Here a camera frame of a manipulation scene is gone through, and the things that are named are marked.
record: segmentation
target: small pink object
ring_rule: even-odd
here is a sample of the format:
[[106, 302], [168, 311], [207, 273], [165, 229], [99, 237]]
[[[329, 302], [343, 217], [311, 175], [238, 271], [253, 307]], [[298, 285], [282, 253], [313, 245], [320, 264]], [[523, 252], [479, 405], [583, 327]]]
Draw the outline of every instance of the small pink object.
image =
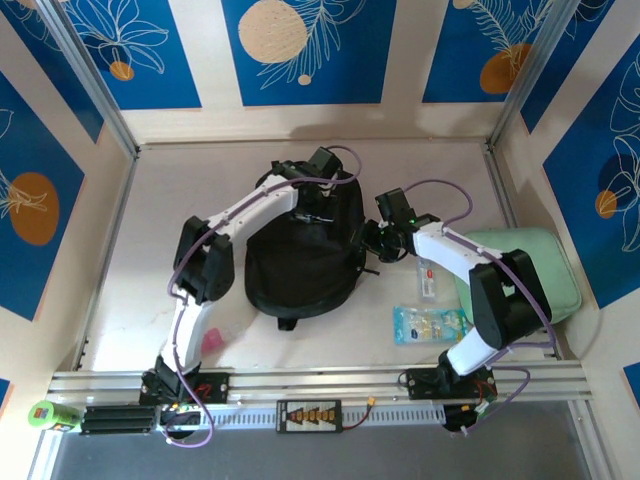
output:
[[222, 338], [220, 330], [218, 330], [217, 328], [212, 328], [204, 334], [200, 352], [202, 353], [202, 355], [206, 355], [210, 352], [213, 352], [214, 350], [217, 350], [220, 347], [223, 347], [224, 343], [225, 342]]

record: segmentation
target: green cylinder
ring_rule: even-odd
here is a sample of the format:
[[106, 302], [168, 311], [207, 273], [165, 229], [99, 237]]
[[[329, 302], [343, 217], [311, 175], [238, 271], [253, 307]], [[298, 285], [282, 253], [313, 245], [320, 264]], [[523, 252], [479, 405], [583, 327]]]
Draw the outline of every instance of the green cylinder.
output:
[[67, 432], [77, 427], [82, 419], [79, 410], [43, 400], [29, 412], [29, 425], [41, 430]]

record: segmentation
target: white platform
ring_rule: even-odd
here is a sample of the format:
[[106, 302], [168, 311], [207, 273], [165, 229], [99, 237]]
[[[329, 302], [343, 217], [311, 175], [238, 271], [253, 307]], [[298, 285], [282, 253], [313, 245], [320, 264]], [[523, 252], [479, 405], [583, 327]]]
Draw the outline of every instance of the white platform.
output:
[[[364, 159], [360, 177], [365, 213], [379, 218], [374, 196], [422, 178], [454, 180], [469, 190], [474, 213], [461, 232], [504, 227], [481, 144], [429, 141], [351, 141]], [[220, 144], [143, 151], [113, 260], [90, 329], [85, 370], [144, 370], [154, 364], [174, 310], [166, 294], [182, 224], [191, 215], [207, 217], [246, 195], [272, 160], [306, 160], [317, 143]], [[348, 169], [348, 154], [340, 155]], [[449, 218], [466, 202], [444, 186], [424, 186], [409, 194], [418, 213]], [[277, 330], [276, 320], [255, 311], [244, 297], [244, 254], [236, 254], [236, 282], [220, 302], [215, 319], [229, 316], [251, 324], [244, 337], [204, 366], [236, 368], [320, 367], [412, 364], [433, 361], [447, 344], [396, 346], [394, 305], [416, 305], [415, 259], [381, 266], [382, 275], [363, 274], [341, 308], [301, 320], [293, 332]], [[370, 268], [377, 268], [373, 261]], [[453, 277], [437, 271], [436, 307], [458, 307]], [[537, 359], [539, 351], [518, 358]]]

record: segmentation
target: light green cushion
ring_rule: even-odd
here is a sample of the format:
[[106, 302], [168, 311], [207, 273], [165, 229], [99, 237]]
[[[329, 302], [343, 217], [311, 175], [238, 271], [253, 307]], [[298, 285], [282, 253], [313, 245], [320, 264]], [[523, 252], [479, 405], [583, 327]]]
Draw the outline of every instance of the light green cushion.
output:
[[[542, 228], [512, 228], [472, 232], [466, 236], [503, 252], [519, 248], [529, 254], [551, 307], [551, 323], [564, 320], [580, 308], [582, 296], [576, 279], [562, 245], [551, 232]], [[456, 288], [462, 308], [473, 323], [469, 286], [456, 278]]]

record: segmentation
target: metal corner post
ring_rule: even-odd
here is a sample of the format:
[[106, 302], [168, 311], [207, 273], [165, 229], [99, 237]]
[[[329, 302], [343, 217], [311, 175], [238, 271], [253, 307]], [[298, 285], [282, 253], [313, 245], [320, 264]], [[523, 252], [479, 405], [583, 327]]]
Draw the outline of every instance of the metal corner post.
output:
[[134, 162], [138, 155], [138, 145], [122, 118], [118, 105], [104, 83], [91, 56], [87, 52], [78, 33], [58, 0], [35, 0], [38, 12], [45, 26], [51, 32], [60, 50], [78, 76], [80, 83], [111, 128], [122, 149]]
[[564, 30], [575, 14], [581, 0], [549, 0], [554, 5], [538, 34], [531, 53], [516, 77], [511, 87], [504, 108], [496, 122], [493, 132], [488, 138], [489, 148], [494, 148], [505, 129], [511, 124], [513, 118], [518, 115], [531, 94], [540, 74], [547, 65], [553, 50], [562, 38]]

